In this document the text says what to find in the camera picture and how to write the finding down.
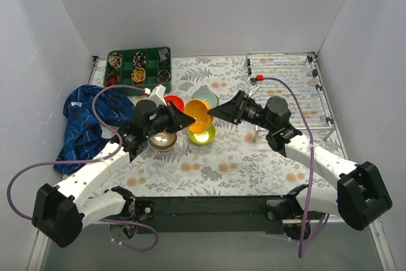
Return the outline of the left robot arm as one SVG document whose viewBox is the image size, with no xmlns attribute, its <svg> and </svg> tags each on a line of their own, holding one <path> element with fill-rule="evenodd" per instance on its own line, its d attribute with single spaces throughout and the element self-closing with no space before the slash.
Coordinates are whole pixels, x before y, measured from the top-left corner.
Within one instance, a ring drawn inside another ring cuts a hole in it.
<svg viewBox="0 0 406 271">
<path fill-rule="evenodd" d="M 56 185 L 46 183 L 37 191 L 33 226 L 65 248 L 92 223 L 108 216 L 131 219 L 136 199 L 130 191 L 114 187 L 97 197 L 93 192 L 140 155 L 148 147 L 150 137 L 163 131 L 175 133 L 194 122 L 173 103 L 138 102 L 131 117 L 120 125 L 118 134 L 90 163 Z"/>
</svg>

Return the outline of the lime green bowl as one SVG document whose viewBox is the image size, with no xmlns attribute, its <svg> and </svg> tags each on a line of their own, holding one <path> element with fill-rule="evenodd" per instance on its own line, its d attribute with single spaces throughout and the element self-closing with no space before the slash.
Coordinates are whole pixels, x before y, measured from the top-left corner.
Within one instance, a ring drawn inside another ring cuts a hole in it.
<svg viewBox="0 0 406 271">
<path fill-rule="evenodd" d="M 189 139 L 194 142 L 194 144 L 200 146 L 208 145 L 214 140 L 215 136 L 216 128 L 213 124 L 201 133 L 193 133 L 191 131 L 188 131 Z"/>
</svg>

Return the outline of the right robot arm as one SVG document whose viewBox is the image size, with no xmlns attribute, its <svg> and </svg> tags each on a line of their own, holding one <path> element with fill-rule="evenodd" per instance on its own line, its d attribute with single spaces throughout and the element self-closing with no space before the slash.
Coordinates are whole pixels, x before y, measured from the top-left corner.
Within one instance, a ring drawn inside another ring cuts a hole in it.
<svg viewBox="0 0 406 271">
<path fill-rule="evenodd" d="M 289 122 L 291 111 L 284 98 L 273 96 L 261 106 L 239 91 L 208 113 L 233 124 L 245 121 L 268 130 L 266 141 L 273 151 L 312 169 L 332 185 L 329 190 L 300 185 L 272 208 L 274 213 L 299 219 L 316 211 L 340 216 L 351 228 L 363 230 L 392 208 L 378 168 L 371 162 L 357 164 L 340 158 L 312 144 Z"/>
</svg>

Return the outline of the pale green bowl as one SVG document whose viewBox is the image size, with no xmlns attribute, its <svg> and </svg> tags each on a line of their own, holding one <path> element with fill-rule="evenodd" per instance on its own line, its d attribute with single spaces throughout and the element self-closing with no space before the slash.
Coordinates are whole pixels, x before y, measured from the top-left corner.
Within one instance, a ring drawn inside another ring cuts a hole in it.
<svg viewBox="0 0 406 271">
<path fill-rule="evenodd" d="M 219 105 L 218 97 L 209 89 L 198 89 L 193 95 L 193 99 L 199 99 L 207 102 L 210 108 L 215 108 Z"/>
</svg>

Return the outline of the beige bowl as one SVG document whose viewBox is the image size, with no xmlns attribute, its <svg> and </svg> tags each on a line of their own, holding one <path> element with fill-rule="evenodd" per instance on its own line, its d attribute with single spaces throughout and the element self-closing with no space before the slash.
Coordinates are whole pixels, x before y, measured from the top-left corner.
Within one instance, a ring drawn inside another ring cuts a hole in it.
<svg viewBox="0 0 406 271">
<path fill-rule="evenodd" d="M 150 145 L 151 145 L 154 149 L 157 149 L 157 150 L 159 150 L 159 151 L 168 151 L 168 150 L 171 150 L 171 149 L 175 146 L 175 143 L 172 143 L 171 145 L 162 146 L 162 145 L 156 145 L 156 144 L 150 142 Z"/>
</svg>

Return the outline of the yellow orange bowl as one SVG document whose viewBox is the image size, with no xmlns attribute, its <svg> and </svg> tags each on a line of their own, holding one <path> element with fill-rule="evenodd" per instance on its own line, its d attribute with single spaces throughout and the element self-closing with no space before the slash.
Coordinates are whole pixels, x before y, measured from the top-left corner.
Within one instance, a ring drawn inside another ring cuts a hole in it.
<svg viewBox="0 0 406 271">
<path fill-rule="evenodd" d="M 213 116 L 208 114 L 210 105 L 201 99 L 192 99 L 185 104 L 183 113 L 194 118 L 195 122 L 189 125 L 192 133 L 202 133 L 213 123 Z"/>
</svg>

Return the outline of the black brown bowl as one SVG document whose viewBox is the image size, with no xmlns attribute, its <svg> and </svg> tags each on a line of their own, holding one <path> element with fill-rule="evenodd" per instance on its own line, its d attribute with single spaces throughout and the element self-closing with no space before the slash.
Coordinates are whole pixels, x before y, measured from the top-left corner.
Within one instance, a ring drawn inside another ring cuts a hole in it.
<svg viewBox="0 0 406 271">
<path fill-rule="evenodd" d="M 149 142 L 162 146 L 171 145 L 172 143 L 176 143 L 176 141 L 177 141 L 176 133 L 168 133 L 166 131 L 157 133 L 156 135 L 152 136 L 149 139 Z"/>
</svg>

